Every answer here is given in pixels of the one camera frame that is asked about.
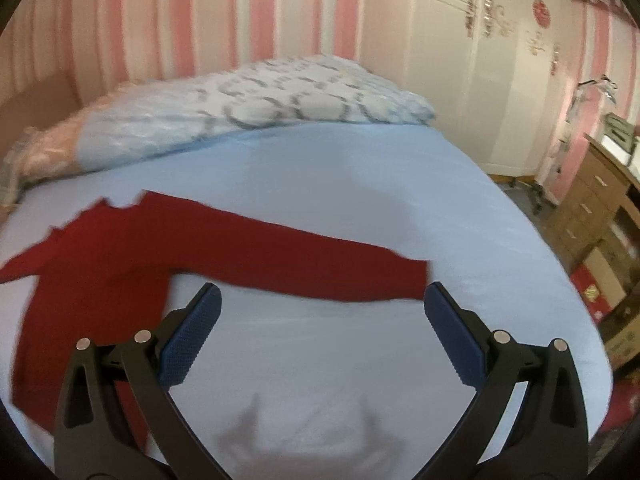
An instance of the red garment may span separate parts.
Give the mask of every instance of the red garment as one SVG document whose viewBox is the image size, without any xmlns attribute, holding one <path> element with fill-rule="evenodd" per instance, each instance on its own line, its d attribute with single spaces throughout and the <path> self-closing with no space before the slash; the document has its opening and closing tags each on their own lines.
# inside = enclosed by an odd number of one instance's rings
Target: red garment
<svg viewBox="0 0 640 480">
<path fill-rule="evenodd" d="M 0 283 L 39 274 L 22 322 L 12 402 L 52 431 L 75 343 L 131 338 L 162 317 L 172 274 L 336 301 L 421 300 L 428 263 L 347 240 L 269 224 L 146 192 L 140 204 L 101 200 L 0 269 Z M 143 442 L 130 394 L 124 408 Z"/>
</svg>

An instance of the decorative wall sticker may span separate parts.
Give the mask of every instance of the decorative wall sticker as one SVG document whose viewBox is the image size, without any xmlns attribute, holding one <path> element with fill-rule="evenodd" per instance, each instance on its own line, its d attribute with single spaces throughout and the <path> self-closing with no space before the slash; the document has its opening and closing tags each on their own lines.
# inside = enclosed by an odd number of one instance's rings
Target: decorative wall sticker
<svg viewBox="0 0 640 480">
<path fill-rule="evenodd" d="M 495 23 L 500 27 L 500 35 L 504 38 L 508 38 L 515 30 L 515 25 L 504 17 L 504 6 L 495 6 L 494 10 Z"/>
<path fill-rule="evenodd" d="M 535 0 L 532 5 L 533 15 L 542 28 L 549 28 L 551 25 L 551 13 L 542 0 Z"/>
<path fill-rule="evenodd" d="M 539 30 L 536 32 L 536 35 L 534 37 L 529 38 L 527 43 L 529 44 L 530 53 L 532 53 L 534 56 L 537 56 L 538 52 L 540 51 L 545 51 L 545 42 L 542 38 L 542 32 L 540 32 Z"/>
</svg>

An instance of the wall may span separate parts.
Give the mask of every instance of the wall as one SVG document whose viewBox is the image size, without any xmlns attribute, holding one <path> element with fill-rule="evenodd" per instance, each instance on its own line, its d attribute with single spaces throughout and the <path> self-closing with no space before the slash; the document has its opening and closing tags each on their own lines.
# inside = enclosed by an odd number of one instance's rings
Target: wall
<svg viewBox="0 0 640 480">
<path fill-rule="evenodd" d="M 581 0 L 573 0 L 573 5 L 578 9 L 584 40 L 579 49 L 575 71 L 568 81 L 561 113 L 554 129 L 554 140 L 537 177 L 539 182 L 544 183 L 550 198 L 558 201 L 564 198 L 571 187 L 587 152 L 588 142 L 584 135 L 593 137 L 599 133 L 603 114 L 613 112 L 632 124 L 640 122 L 638 28 L 626 18 L 612 14 L 605 7 L 587 4 Z M 550 174 L 552 161 L 549 155 L 557 149 L 557 139 L 564 132 L 564 117 L 575 85 L 581 81 L 598 79 L 602 74 L 607 74 L 617 83 L 618 104 L 611 104 L 594 88 L 587 90 L 586 100 L 582 102 L 578 115 L 570 126 L 570 149 L 564 158 L 562 172 Z"/>
<path fill-rule="evenodd" d="M 582 6 L 576 5 L 574 0 L 558 0 L 556 13 L 558 14 L 556 24 L 561 24 L 556 28 L 554 39 L 558 46 L 558 65 L 556 74 L 549 78 L 546 88 L 544 111 L 526 164 L 527 174 L 536 174 L 545 162 L 549 144 L 557 137 L 559 118 L 562 118 L 564 123 L 569 105 L 567 98 L 570 101 L 576 74 L 580 69 L 580 51 L 584 44 L 584 30 L 581 23 Z"/>
<path fill-rule="evenodd" d="M 0 36 L 0 104 L 69 70 L 88 104 L 126 80 L 319 52 L 358 55 L 361 0 L 23 0 Z"/>
</svg>

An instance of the drawer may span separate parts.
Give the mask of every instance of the drawer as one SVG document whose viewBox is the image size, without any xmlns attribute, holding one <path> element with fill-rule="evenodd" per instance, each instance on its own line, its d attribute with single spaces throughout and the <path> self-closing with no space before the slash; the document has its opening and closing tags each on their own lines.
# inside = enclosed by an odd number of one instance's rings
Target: drawer
<svg viewBox="0 0 640 480">
<path fill-rule="evenodd" d="M 577 221 L 592 234 L 598 234 L 601 231 L 602 224 L 607 221 L 610 216 L 612 216 L 612 213 L 609 209 L 602 203 L 602 200 L 591 191 L 575 203 L 572 209 L 572 218 L 577 219 Z"/>
<path fill-rule="evenodd" d="M 585 248 L 594 242 L 595 237 L 577 218 L 571 218 L 561 229 L 559 241 L 573 256 L 580 257 Z"/>
<path fill-rule="evenodd" d="M 549 215 L 545 220 L 545 226 L 549 231 L 564 230 L 565 224 L 574 216 L 575 208 L 580 201 L 571 200 L 569 202 L 562 202 L 558 208 Z"/>
<path fill-rule="evenodd" d="M 551 245 L 552 238 L 555 240 L 558 238 L 558 233 L 560 229 L 564 227 L 566 224 L 569 215 L 568 211 L 564 211 L 560 208 L 556 209 L 551 215 L 546 218 L 545 223 L 542 227 L 543 238 L 547 240 L 547 243 Z"/>
<path fill-rule="evenodd" d="M 585 182 L 579 178 L 574 178 L 569 191 L 567 192 L 560 208 L 573 209 L 575 205 L 583 202 L 588 194 L 592 194 L 591 189 Z"/>
<path fill-rule="evenodd" d="M 628 184 L 618 177 L 617 170 L 608 166 L 591 151 L 584 157 L 577 177 L 609 208 L 620 203 L 628 187 Z"/>
<path fill-rule="evenodd" d="M 554 252 L 558 257 L 558 260 L 560 260 L 560 263 L 564 267 L 564 270 L 568 274 L 571 273 L 571 271 L 574 270 L 574 261 L 575 261 L 574 256 L 571 254 L 571 251 L 567 247 L 565 247 L 563 244 L 556 244 L 556 247 L 554 248 Z"/>
<path fill-rule="evenodd" d="M 540 234 L 546 244 L 554 250 L 558 241 L 558 231 L 551 225 L 545 225 L 540 229 Z"/>
</svg>

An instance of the pink striped wall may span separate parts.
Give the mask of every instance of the pink striped wall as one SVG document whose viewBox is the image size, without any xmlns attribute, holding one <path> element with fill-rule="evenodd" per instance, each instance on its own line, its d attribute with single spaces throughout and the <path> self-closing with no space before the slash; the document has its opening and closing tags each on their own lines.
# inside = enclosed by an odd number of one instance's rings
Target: pink striped wall
<svg viewBox="0 0 640 480">
<path fill-rule="evenodd" d="M 589 79 L 598 79 L 602 74 L 607 74 L 617 83 L 618 104 L 611 104 L 595 88 L 586 91 L 586 100 L 580 106 L 578 115 L 572 123 L 572 139 L 569 151 L 562 162 L 561 173 L 538 175 L 538 181 L 546 180 L 545 189 L 558 201 L 561 201 L 569 191 L 588 150 L 589 143 L 584 136 L 593 137 L 599 133 L 603 114 L 613 112 L 632 124 L 640 122 L 637 27 L 611 14 L 603 7 L 583 2 L 576 2 L 576 5 L 583 7 L 584 41 L 579 69 L 574 81 L 567 87 L 566 106 L 559 122 L 564 122 L 564 115 L 575 84 Z"/>
<path fill-rule="evenodd" d="M 69 70 L 85 104 L 126 80 L 321 51 L 355 58 L 359 0 L 23 0 L 0 36 L 0 104 Z"/>
</svg>

